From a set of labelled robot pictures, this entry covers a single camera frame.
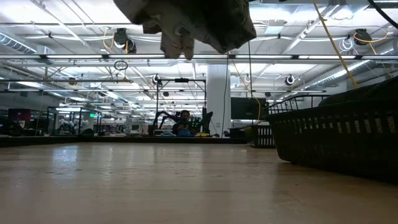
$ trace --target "computer monitor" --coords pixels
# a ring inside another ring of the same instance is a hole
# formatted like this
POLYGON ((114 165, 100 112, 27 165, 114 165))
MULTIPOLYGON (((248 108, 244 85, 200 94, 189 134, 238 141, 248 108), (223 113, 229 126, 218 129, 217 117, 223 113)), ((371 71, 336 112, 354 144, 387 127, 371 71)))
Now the computer monitor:
MULTIPOLYGON (((264 108, 267 100, 264 98, 257 99, 260 102, 260 119, 265 119, 264 108)), ((231 119, 258 119, 259 103, 254 98, 231 98, 231 119)))
POLYGON ((8 109, 8 120, 30 121, 30 109, 8 109))

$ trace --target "cable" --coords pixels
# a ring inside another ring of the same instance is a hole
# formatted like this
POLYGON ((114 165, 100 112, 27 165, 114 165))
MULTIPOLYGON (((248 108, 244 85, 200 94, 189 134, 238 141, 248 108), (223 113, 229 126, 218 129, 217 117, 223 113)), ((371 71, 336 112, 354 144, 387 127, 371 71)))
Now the cable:
MULTIPOLYGON (((252 76, 251 76, 251 49, 250 49, 250 41, 249 41, 249 73, 250 73, 250 93, 251 93, 251 98, 253 99, 253 83, 252 83, 252 76)), ((257 103, 259 104, 259 112, 258 112, 258 117, 257 117, 257 124, 260 123, 260 115, 261 115, 261 103, 260 101, 254 97, 254 99, 257 101, 257 103)))
POLYGON ((222 125, 222 128, 221 128, 221 138, 223 138, 223 136, 224 136, 224 120, 225 120, 225 103, 226 103, 226 101, 225 101, 225 96, 226 96, 226 88, 227 88, 227 86, 228 86, 228 65, 229 65, 229 52, 227 52, 226 53, 226 72, 225 72, 225 89, 224 89, 224 99, 223 99, 223 101, 224 101, 224 104, 223 104, 223 125, 222 125))
POLYGON ((356 34, 358 34, 358 33, 355 33, 355 34, 354 34, 354 38, 357 39, 357 40, 359 40, 359 41, 361 41, 361 42, 365 42, 365 43, 376 43, 376 42, 379 42, 379 41, 384 40, 384 39, 387 38, 388 35, 389 35, 389 34, 387 33, 383 38, 380 38, 380 39, 378 39, 378 40, 362 40, 362 39, 357 38, 357 37, 356 37, 356 34))
POLYGON ((330 39, 330 43, 332 44, 332 46, 333 46, 333 48, 334 48, 336 54, 338 55, 338 58, 340 59, 340 62, 341 62, 341 64, 343 65, 344 69, 347 71, 347 74, 348 74, 348 76, 349 76, 349 79, 350 79, 351 82, 353 83, 354 87, 355 87, 355 88, 358 88, 358 84, 356 83, 353 74, 348 70, 347 64, 346 64, 346 62, 343 60, 343 58, 341 57, 341 54, 340 54, 340 52, 338 51, 338 49, 337 49, 337 47, 336 47, 336 44, 334 43, 333 38, 331 37, 331 35, 330 35, 330 33, 329 33, 329 30, 328 30, 328 28, 327 28, 327 26, 326 26, 326 24, 325 24, 325 21, 323 20, 323 17, 322 17, 322 15, 321 15, 321 13, 319 12, 319 8, 318 8, 318 6, 317 6, 317 0, 313 0, 313 5, 314 5, 314 7, 315 7, 315 10, 317 11, 317 14, 318 14, 319 19, 320 19, 321 22, 322 22, 323 28, 325 28, 325 32, 326 32, 326 34, 328 35, 328 37, 329 37, 329 39, 330 39))
POLYGON ((381 8, 374 3, 373 0, 368 0, 369 4, 372 5, 374 7, 374 9, 389 23, 391 23, 391 25, 393 25, 395 28, 398 29, 398 24, 393 21, 383 10, 381 10, 381 8))
MULTIPOLYGON (((357 55, 359 55, 358 51, 353 47, 353 50, 356 52, 357 55)), ((375 76, 380 77, 376 72, 374 72, 368 65, 366 65, 366 63, 363 63, 368 69, 369 71, 371 71, 375 76)))
MULTIPOLYGON (((371 49, 372 49, 373 53, 374 53, 375 55, 377 55, 377 52, 376 52, 376 50, 374 49, 372 43, 369 43, 369 46, 371 46, 371 49)), ((381 65, 382 65, 383 68, 387 71, 388 75, 389 75, 391 78, 393 78, 394 76, 391 75, 390 71, 386 68, 386 66, 384 66, 384 63, 381 63, 381 65)))
POLYGON ((104 47, 106 47, 107 49, 112 49, 112 47, 113 47, 113 42, 114 42, 114 33, 113 33, 113 35, 112 35, 112 44, 111 44, 110 47, 108 47, 108 46, 105 44, 105 39, 102 40, 102 43, 104 44, 104 47))
POLYGON ((39 121, 40 121, 40 114, 42 113, 43 95, 44 95, 44 91, 42 92, 42 96, 40 97, 40 110, 39 110, 39 117, 37 118, 37 122, 36 122, 35 136, 37 135, 37 128, 39 127, 39 121))
MULTIPOLYGON (((239 74, 238 68, 236 67, 236 64, 235 64, 234 60, 232 60, 232 63, 234 64, 235 69, 236 69, 236 72, 238 73, 239 78, 242 80, 243 85, 246 87, 247 90, 249 90, 248 86, 244 83, 241 74, 239 74)), ((260 103, 260 101, 257 99, 257 97, 255 97, 253 94, 252 94, 252 96, 253 96, 253 98, 256 99, 257 102, 259 103, 259 117, 257 118, 257 124, 259 124, 259 123, 260 123, 260 113, 261 113, 261 103, 260 103)))
POLYGON ((341 52, 347 52, 347 51, 350 51, 354 47, 354 41, 351 38, 350 39, 342 39, 338 43, 338 46, 339 46, 341 52))

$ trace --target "white pillar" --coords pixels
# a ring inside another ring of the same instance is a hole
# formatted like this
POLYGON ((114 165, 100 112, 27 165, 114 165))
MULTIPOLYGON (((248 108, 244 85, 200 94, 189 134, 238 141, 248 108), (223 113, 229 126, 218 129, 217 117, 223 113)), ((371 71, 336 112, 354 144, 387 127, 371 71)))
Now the white pillar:
POLYGON ((230 71, 227 65, 208 65, 207 88, 207 112, 212 111, 213 123, 210 123, 210 134, 219 134, 231 127, 231 84, 230 71))

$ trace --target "wooden floor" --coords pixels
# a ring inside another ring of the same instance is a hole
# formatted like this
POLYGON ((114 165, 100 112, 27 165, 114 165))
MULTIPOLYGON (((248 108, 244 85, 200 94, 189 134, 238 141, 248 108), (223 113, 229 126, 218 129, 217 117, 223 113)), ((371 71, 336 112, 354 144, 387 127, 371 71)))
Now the wooden floor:
POLYGON ((0 149, 0 223, 398 223, 398 188, 239 145, 0 149))

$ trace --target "fluorescent light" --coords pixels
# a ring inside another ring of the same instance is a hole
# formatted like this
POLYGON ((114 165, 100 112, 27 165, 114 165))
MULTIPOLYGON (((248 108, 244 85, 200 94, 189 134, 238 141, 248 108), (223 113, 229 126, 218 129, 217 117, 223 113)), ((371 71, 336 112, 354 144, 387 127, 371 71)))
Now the fluorescent light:
POLYGON ((40 88, 43 87, 41 84, 34 83, 34 82, 17 82, 18 84, 25 85, 25 86, 30 86, 34 88, 40 88))
POLYGON ((53 92, 53 91, 74 91, 74 90, 59 89, 59 90, 43 90, 43 91, 51 91, 51 92, 53 92))
POLYGON ((205 100, 189 100, 189 99, 161 99, 159 102, 174 101, 174 102, 204 102, 205 100))
POLYGON ((391 60, 398 60, 398 55, 364 55, 362 59, 369 59, 369 60, 379 60, 379 59, 391 59, 391 60))
POLYGON ((253 90, 255 92, 258 93, 265 93, 265 92, 269 92, 269 93, 287 93, 287 90, 253 90))
POLYGON ((227 55, 194 55, 193 56, 194 59, 198 59, 198 58, 227 58, 227 55))
POLYGON ((39 55, 0 55, 0 59, 40 59, 39 55))
POLYGON ((80 108, 56 108, 57 111, 79 112, 80 108))
MULTIPOLYGON (((236 55, 236 59, 248 59, 248 55, 236 55)), ((291 55, 251 55, 251 59, 291 59, 291 55)))
POLYGON ((102 55, 46 55, 47 58, 79 58, 79 59, 84 59, 84 58, 102 58, 102 55))
POLYGON ((99 91, 104 91, 104 90, 97 89, 97 90, 77 90, 77 91, 83 91, 83 92, 99 92, 99 91))
POLYGON ((143 92, 144 90, 140 89, 122 89, 122 90, 112 90, 113 92, 143 92))
POLYGON ((105 53, 109 54, 109 52, 108 52, 107 50, 105 50, 105 49, 101 49, 100 51, 102 51, 102 52, 105 52, 105 53))
POLYGON ((165 58, 162 54, 124 54, 124 55, 109 55, 110 58, 165 58))
POLYGON ((111 91, 107 91, 106 94, 109 97, 114 98, 115 100, 117 100, 119 98, 116 94, 112 93, 111 91))
POLYGON ((40 91, 36 89, 7 89, 7 91, 40 91))
POLYGON ((398 0, 380 0, 380 1, 374 1, 377 3, 396 3, 398 0))
POLYGON ((53 94, 54 96, 63 97, 61 94, 58 94, 58 93, 51 93, 51 94, 53 94))
MULTIPOLYGON (((354 59, 355 55, 342 55, 343 59, 354 59)), ((300 55, 298 59, 339 59, 338 55, 300 55)))
POLYGON ((231 90, 231 92, 248 93, 250 90, 231 90))
POLYGON ((87 99, 81 98, 81 97, 69 97, 72 100, 76 100, 76 101, 88 101, 87 99))
POLYGON ((292 90, 292 93, 324 93, 323 90, 292 90))

